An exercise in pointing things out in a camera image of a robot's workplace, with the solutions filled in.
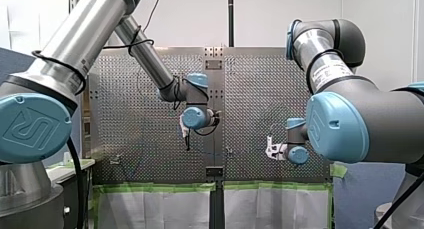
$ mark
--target black cable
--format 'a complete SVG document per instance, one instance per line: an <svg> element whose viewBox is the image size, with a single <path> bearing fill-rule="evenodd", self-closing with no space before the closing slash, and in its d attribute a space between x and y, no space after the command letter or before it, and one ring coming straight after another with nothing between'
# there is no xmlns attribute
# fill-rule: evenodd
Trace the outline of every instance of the black cable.
<svg viewBox="0 0 424 229"><path fill-rule="evenodd" d="M61 65L61 66L63 66L63 67L66 67L66 68L68 68L69 70L71 70L73 73L75 73L75 75L77 75L78 79L80 79L80 81L81 81L81 85L82 85L82 86L80 87L80 89L79 89L79 90L75 93L75 95L78 95L78 94L80 94L81 92L83 92L83 91L85 90L85 87L86 87L86 85L87 85L87 83L86 83L86 81L85 81L85 77L84 77L84 75L83 75L80 71L78 71L78 69L76 69L75 67L73 67L73 66L71 66L71 65L69 65L69 64L67 64L67 63L61 62L61 61L59 61L58 59L55 59L55 58L52 58L52 57L43 56L43 55L41 54L41 51L40 51L40 50L32 51L32 52L31 52L31 54L32 54L33 56L35 56L36 58L39 58L39 59L41 59L41 60L43 60L43 61L53 62L53 63L59 64L59 65Z"/></svg>
<svg viewBox="0 0 424 229"><path fill-rule="evenodd" d="M146 26L143 29L143 32L145 32L147 30L147 28L149 27L150 22L151 22L152 17L153 17L153 14L155 13L156 7L158 6L158 4L159 4L159 0L156 0L155 5L153 6L152 12L150 12L149 20L147 20Z"/></svg>
<svg viewBox="0 0 424 229"><path fill-rule="evenodd" d="M135 29L135 31L134 31L134 35L133 35L133 38L131 39L130 45L135 43L135 40L137 40L137 36L138 36L138 33L140 32L140 30L141 30L141 26L140 26L140 25L138 25L138 26L137 26L137 29ZM132 48L133 48L133 46L128 47L128 54L129 54L130 56L134 57L134 56L131 54L131 50L132 50Z"/></svg>
<svg viewBox="0 0 424 229"><path fill-rule="evenodd" d="M205 134L200 133L200 132L198 132L198 131L196 131L196 130L193 130L193 131L194 131L194 133L196 133L196 134L197 134L197 135L199 135L199 136L209 136L210 134L212 134L212 133L216 130L216 128L218 127L218 125L219 125L219 124L216 124L210 132L205 133Z"/></svg>
<svg viewBox="0 0 424 229"><path fill-rule="evenodd" d="M85 215L84 220L86 225L88 225L88 201L89 201L89 195L90 195L90 185L91 185L91 177L92 177L92 170L88 169L87 171L87 191L85 192Z"/></svg>
<svg viewBox="0 0 424 229"><path fill-rule="evenodd" d="M188 134L187 134L187 136L184 138L184 140L185 140L185 143L186 143L186 146L187 146L187 151L190 151L190 132L191 132L191 129L189 128L188 129Z"/></svg>
<svg viewBox="0 0 424 229"><path fill-rule="evenodd" d="M71 153L72 160L74 161L75 175L77 178L77 193L78 193L78 220L77 229L83 229L84 226L84 178L82 175L81 164L78 157L77 149L75 148L72 139L69 138L67 142L69 152Z"/></svg>
<svg viewBox="0 0 424 229"><path fill-rule="evenodd" d="M178 76L174 76L175 80L177 80L177 84L174 86L174 106L172 109L174 111L178 110L181 105L181 101L178 99L178 94L180 93L180 78Z"/></svg>
<svg viewBox="0 0 424 229"><path fill-rule="evenodd" d="M209 101L208 94L201 87L199 87L198 85L193 84L191 81L189 81L189 80L187 80L185 78L183 78L182 80L185 81L185 82L187 82L187 83L189 83L193 87L195 87L198 91L200 91L206 97L206 100Z"/></svg>
<svg viewBox="0 0 424 229"><path fill-rule="evenodd" d="M402 196L400 196L387 210L386 213L384 213L383 217L378 221L378 223L374 226L374 229L380 229L384 223L386 223L387 219L393 214L394 211L423 183L424 181L424 173L421 174L420 177L417 178L417 180L412 183L412 185L406 190Z"/></svg>
<svg viewBox="0 0 424 229"><path fill-rule="evenodd" d="M155 41L153 41L152 39L146 39L146 40L142 40L142 41L139 41L139 42L131 43L131 44L128 44L128 45L122 45L122 46L105 46L105 47L103 47L103 49L131 48L133 46L136 46L138 44L145 43L145 42L150 42L152 45L155 43Z"/></svg>

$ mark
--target gray joint housing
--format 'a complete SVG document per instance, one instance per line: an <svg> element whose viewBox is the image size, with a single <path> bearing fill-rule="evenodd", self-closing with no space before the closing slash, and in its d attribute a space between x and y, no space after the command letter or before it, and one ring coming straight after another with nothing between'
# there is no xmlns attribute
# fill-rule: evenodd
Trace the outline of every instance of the gray joint housing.
<svg viewBox="0 0 424 229"><path fill-rule="evenodd" d="M196 87L187 80L175 78L169 86L159 90L159 96L161 100L167 102L185 101L188 107L195 106L201 109L205 113L207 121L213 121L213 115L208 112L207 107L207 88Z"/></svg>
<svg viewBox="0 0 424 229"><path fill-rule="evenodd" d="M300 35L311 29L324 30L331 35L334 49L342 53L343 60L349 68L362 65L365 58L365 39L361 30L355 24L340 19L300 22L294 29L293 41L296 41Z"/></svg>
<svg viewBox="0 0 424 229"><path fill-rule="evenodd" d="M414 163L424 155L424 105L410 92L380 91L365 79L350 79L328 86L351 102L369 134L364 161Z"/></svg>

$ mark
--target pegboard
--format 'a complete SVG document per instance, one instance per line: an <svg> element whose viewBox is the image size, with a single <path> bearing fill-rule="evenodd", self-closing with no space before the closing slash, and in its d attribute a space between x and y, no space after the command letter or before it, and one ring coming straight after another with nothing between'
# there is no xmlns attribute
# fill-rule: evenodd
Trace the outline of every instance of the pegboard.
<svg viewBox="0 0 424 229"><path fill-rule="evenodd" d="M310 145L309 161L295 166L270 160L267 135L286 141L290 117L304 117L306 76L280 48L225 49L225 180L325 182L329 164Z"/></svg>
<svg viewBox="0 0 424 229"><path fill-rule="evenodd" d="M284 59L284 50L225 48L222 70L206 71L205 50L158 50L174 75L204 71L221 95L220 128L208 138L193 133L190 151L179 128L185 105L174 111L172 103L158 100L154 84L126 50L102 53L89 76L94 183L204 182L208 165L224 165L225 180L329 178L328 163L312 151L300 167L266 157L267 134L285 140L286 119L303 116L309 98L304 73ZM210 105L218 104L214 100Z"/></svg>

